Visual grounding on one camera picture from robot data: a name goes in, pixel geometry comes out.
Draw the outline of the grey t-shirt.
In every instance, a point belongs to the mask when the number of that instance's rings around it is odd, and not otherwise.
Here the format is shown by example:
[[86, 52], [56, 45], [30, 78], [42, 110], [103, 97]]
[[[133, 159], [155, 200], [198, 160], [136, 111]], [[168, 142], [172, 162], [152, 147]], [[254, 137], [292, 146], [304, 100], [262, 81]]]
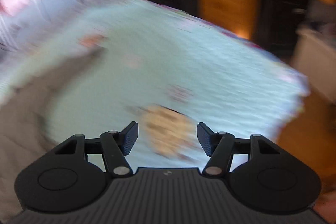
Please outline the grey t-shirt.
[[12, 219], [22, 209], [14, 190], [17, 175], [56, 146], [46, 133], [46, 118], [53, 99], [102, 57], [104, 51], [96, 47], [63, 59], [15, 88], [1, 107], [1, 222]]

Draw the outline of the mint quilted bee bedspread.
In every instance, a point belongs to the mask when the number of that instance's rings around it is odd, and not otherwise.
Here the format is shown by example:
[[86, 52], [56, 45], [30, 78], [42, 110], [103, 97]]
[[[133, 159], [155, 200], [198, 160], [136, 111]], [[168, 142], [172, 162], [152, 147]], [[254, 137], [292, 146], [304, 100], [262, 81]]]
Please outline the mint quilted bee bedspread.
[[144, 0], [97, 0], [67, 7], [35, 28], [23, 50], [1, 65], [1, 103], [16, 88], [95, 47], [103, 53], [75, 73], [46, 117], [47, 136], [98, 137], [130, 121], [139, 137], [133, 168], [203, 168], [196, 126], [239, 138], [275, 140], [310, 90], [301, 73], [255, 44], [184, 12]]

